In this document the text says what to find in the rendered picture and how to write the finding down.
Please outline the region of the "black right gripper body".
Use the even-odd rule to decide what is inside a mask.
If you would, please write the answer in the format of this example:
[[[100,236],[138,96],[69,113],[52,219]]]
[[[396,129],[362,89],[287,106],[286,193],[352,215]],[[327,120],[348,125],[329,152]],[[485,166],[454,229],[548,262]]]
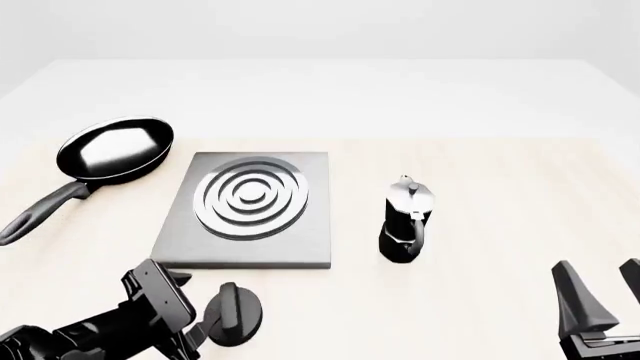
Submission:
[[[567,335],[559,344],[567,360],[640,360],[640,335],[589,332]]]

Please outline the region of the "black frying pan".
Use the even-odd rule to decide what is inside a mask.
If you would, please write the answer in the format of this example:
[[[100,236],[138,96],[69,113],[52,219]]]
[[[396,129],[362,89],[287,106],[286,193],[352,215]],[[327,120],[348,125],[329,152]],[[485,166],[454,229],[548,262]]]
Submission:
[[[151,173],[167,158],[174,130],[156,117],[127,116],[83,129],[63,143],[59,170],[72,182],[29,206],[0,230],[0,246],[22,239],[68,200],[85,200],[98,188],[120,185]]]

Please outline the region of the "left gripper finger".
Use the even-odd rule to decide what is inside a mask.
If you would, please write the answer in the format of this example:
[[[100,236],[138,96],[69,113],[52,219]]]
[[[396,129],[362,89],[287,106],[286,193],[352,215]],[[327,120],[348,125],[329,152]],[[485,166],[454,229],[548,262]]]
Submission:
[[[210,314],[205,314],[203,320],[196,323],[185,334],[186,341],[191,350],[197,350],[204,342],[209,338],[209,332],[213,326],[220,320],[220,314],[214,311]]]
[[[189,281],[191,281],[192,275],[185,272],[168,272],[168,284],[173,292],[178,292]]]

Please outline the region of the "flat grey stove plate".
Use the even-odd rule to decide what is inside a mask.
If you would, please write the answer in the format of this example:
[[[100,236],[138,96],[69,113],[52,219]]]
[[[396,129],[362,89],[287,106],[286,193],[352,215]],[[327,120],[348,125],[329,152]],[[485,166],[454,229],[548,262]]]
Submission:
[[[151,251],[173,269],[330,269],[327,152],[196,152]]]

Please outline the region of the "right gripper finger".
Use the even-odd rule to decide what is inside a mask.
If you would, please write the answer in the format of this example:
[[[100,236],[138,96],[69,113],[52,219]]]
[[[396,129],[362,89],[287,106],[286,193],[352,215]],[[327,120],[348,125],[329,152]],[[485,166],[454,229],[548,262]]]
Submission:
[[[619,271],[627,286],[640,304],[640,259],[631,258],[619,266]]]
[[[559,306],[560,338],[605,332],[619,324],[619,320],[586,287],[568,260],[560,260],[551,272]]]

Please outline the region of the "black and silver moka pot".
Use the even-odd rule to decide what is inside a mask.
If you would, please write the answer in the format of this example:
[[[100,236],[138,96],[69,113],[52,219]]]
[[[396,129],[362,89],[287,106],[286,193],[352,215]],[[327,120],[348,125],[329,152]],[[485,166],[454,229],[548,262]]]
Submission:
[[[402,175],[390,185],[378,238],[380,254],[392,263],[413,262],[424,246],[434,204],[435,195],[411,176]]]

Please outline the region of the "round black stove knob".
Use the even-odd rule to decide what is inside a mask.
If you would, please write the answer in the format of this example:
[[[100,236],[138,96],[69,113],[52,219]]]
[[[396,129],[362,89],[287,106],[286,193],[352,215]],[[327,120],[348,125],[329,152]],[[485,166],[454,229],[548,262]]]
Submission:
[[[258,332],[263,308],[258,296],[234,282],[222,284],[204,312],[204,333],[222,347],[245,344]]]

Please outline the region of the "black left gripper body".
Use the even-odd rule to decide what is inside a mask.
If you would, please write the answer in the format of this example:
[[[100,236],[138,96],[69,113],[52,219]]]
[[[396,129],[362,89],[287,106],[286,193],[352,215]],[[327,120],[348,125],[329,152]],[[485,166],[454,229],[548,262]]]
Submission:
[[[199,360],[198,351],[189,348],[184,332],[196,319],[196,311],[182,290],[170,289],[168,272],[147,259],[121,281],[133,308],[142,311],[142,333],[150,345],[169,360]]]

